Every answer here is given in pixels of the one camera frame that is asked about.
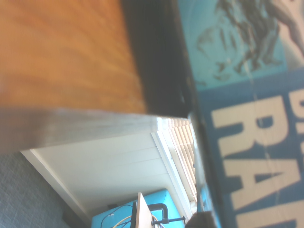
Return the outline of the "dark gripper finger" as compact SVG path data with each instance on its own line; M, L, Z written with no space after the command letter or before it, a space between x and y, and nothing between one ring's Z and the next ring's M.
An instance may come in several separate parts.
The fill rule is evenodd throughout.
M219 223L212 211L195 213L186 223L186 228L219 228Z

